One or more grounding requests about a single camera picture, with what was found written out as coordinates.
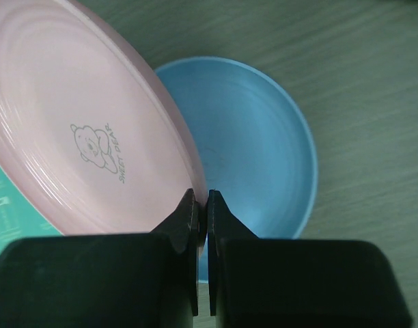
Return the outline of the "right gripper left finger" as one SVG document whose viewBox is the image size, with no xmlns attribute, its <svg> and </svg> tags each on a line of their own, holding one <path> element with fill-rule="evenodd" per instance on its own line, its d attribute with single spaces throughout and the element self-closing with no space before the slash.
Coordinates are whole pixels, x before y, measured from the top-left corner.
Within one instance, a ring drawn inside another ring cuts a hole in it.
<svg viewBox="0 0 418 328">
<path fill-rule="evenodd" d="M 0 327 L 192 327 L 199 204 L 151 232 L 23 238 L 0 255 Z"/>
</svg>

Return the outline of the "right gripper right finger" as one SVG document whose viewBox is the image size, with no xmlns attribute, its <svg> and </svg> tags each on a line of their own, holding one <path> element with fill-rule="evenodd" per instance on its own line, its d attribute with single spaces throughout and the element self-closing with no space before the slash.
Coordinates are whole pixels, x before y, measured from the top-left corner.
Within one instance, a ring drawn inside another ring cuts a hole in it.
<svg viewBox="0 0 418 328">
<path fill-rule="evenodd" d="M 373 243 L 259 238 L 210 191 L 208 286 L 217 327 L 411 327 Z"/>
</svg>

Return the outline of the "blue plate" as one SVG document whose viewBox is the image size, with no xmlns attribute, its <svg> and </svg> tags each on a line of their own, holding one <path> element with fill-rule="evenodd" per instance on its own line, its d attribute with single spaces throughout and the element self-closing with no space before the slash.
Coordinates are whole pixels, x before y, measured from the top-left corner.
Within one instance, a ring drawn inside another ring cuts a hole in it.
<svg viewBox="0 0 418 328">
<path fill-rule="evenodd" d="M 298 238 L 314 207 L 318 159 L 290 95 L 263 72 L 221 57 L 156 69 L 176 102 L 209 189 L 261 238 Z"/>
</svg>

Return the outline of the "pink plate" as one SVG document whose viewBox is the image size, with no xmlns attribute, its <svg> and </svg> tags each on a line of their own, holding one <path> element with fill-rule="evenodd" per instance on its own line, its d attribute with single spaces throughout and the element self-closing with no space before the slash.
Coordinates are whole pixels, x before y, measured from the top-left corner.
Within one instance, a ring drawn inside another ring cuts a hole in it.
<svg viewBox="0 0 418 328">
<path fill-rule="evenodd" d="M 0 167 L 64 235 L 149 232 L 208 198 L 170 93 L 77 1 L 0 1 Z"/>
</svg>

